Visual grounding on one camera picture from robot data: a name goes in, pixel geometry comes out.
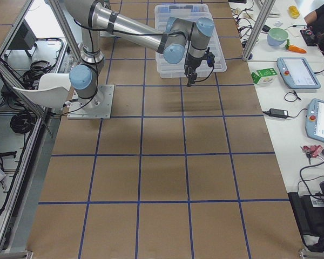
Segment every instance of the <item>white chair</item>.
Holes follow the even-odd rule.
[[[44,74],[38,84],[38,90],[26,90],[14,87],[34,104],[44,107],[61,109],[67,100],[71,82],[69,74]]]

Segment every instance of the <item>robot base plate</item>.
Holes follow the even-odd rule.
[[[79,109],[81,107],[79,102],[71,103],[71,106],[69,107],[70,113],[67,115],[67,117],[69,119],[110,119],[114,88],[114,85],[98,86],[98,90],[101,91],[104,96],[104,100],[100,103],[100,105],[92,110],[84,110],[83,108]],[[78,94],[74,91],[72,97],[73,99],[77,99]]]

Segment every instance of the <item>yellow toy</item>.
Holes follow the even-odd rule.
[[[295,5],[291,5],[288,8],[288,11],[289,11],[289,15],[294,19],[297,19],[300,16],[300,13]]]

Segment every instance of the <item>green bowl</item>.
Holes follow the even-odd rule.
[[[288,39],[288,32],[280,28],[272,28],[268,32],[267,41],[271,46],[279,46]]]

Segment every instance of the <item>orange toy carrot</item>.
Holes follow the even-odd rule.
[[[302,54],[305,54],[307,51],[300,48],[300,47],[297,47],[297,46],[294,46],[294,45],[290,45],[289,44],[289,39],[287,40],[287,44],[286,44],[286,49],[289,50],[289,51],[293,51],[293,52],[297,52],[297,53],[302,53]]]

